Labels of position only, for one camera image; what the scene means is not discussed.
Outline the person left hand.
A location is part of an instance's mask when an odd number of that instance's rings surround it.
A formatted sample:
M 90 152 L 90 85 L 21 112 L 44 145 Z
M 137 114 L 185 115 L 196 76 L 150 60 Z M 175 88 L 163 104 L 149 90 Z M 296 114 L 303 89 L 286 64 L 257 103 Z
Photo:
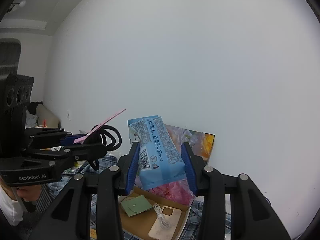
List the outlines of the person left hand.
M 26 202 L 37 201 L 41 194 L 41 185 L 23 186 L 16 189 L 17 195 Z

